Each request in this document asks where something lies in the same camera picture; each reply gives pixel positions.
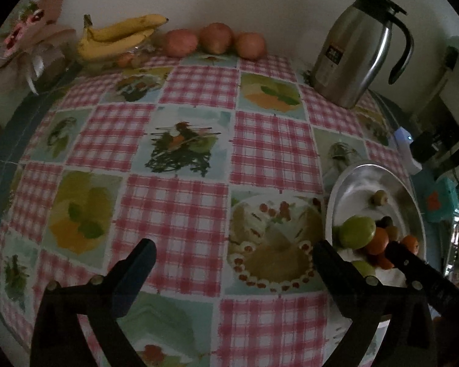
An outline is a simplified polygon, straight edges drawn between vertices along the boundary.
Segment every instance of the wall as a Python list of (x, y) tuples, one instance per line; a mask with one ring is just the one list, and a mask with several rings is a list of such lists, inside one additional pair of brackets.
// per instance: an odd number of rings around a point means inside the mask
[[(227, 23), (236, 31), (265, 35), (273, 53), (314, 63), (322, 43), (340, 13), (354, 0), (65, 0), (60, 22), (78, 32), (83, 15), (91, 14), (101, 27), (126, 17), (161, 13), (170, 18), (165, 29), (200, 28), (210, 22)], [(446, 0), (393, 0), (408, 15), (398, 16), (415, 39), (415, 52), (404, 74), (387, 84), (391, 68), (404, 48), (404, 37), (393, 30), (387, 60), (371, 88), (404, 110), (425, 98), (439, 78), (446, 40), (459, 35), (459, 17)]]

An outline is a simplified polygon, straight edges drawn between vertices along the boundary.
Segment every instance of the tablecloth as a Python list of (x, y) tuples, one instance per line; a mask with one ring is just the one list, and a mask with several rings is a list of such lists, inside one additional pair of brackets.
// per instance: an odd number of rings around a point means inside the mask
[[(84, 284), (148, 237), (157, 263), (119, 320), (147, 365), (322, 365), (328, 300), (310, 246), (334, 181), (371, 159), (410, 187), (370, 93), (345, 110), (287, 58), (204, 53), (54, 92), (0, 224), (0, 311), (23, 343), (50, 280)], [(283, 242), (290, 256), (272, 248)], [(266, 270), (262, 255), (302, 263)]]

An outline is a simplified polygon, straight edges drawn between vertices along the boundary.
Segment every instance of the carafe handle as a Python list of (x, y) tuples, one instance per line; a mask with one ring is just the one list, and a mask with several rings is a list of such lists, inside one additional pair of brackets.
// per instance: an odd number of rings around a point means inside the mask
[(391, 70), (391, 73), (389, 74), (388, 83), (394, 84), (395, 81), (398, 79), (398, 77), (405, 70), (405, 67), (408, 64), (408, 61), (410, 60), (413, 54), (414, 42), (413, 42), (413, 37), (410, 31), (408, 30), (408, 28), (405, 26), (405, 24), (402, 21), (400, 21), (394, 15), (390, 15), (390, 21), (403, 31), (403, 33), (405, 34), (405, 39), (406, 39), (406, 46), (405, 46), (405, 50), (403, 51), (403, 55), (401, 55), (401, 58), (399, 58), (398, 63), (394, 65), (393, 69)]

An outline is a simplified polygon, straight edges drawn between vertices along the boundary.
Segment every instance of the small orange fruit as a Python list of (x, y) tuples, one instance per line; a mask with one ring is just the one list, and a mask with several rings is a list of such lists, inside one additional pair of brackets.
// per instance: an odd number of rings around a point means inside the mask
[(376, 232), (372, 240), (364, 247), (367, 254), (379, 255), (384, 252), (389, 243), (388, 233), (383, 228), (376, 228)]
[(388, 258), (386, 258), (386, 256), (384, 255), (384, 252), (382, 252), (381, 254), (377, 256), (377, 264), (379, 265), (380, 268), (386, 271), (394, 268), (394, 265), (391, 263), (391, 261)]
[(412, 236), (411, 234), (409, 234), (408, 236), (405, 236), (403, 240), (401, 241), (401, 244), (404, 245), (408, 249), (408, 251), (411, 252), (412, 254), (415, 254), (415, 255), (418, 254), (418, 247), (419, 247), (418, 240), (416, 239), (416, 237)]
[(128, 67), (132, 59), (135, 57), (135, 54), (132, 52), (125, 52), (118, 56), (118, 66), (119, 67)]

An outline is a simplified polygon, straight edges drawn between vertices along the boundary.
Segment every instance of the stainless steel carafe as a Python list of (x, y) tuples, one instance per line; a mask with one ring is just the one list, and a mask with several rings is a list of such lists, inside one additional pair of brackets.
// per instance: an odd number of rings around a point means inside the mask
[(393, 84), (413, 53), (408, 28), (394, 15), (406, 11), (391, 0), (356, 0), (337, 19), (311, 71), (314, 89), (338, 106), (351, 109), (371, 84), (386, 59), (393, 23), (406, 46), (389, 75)]

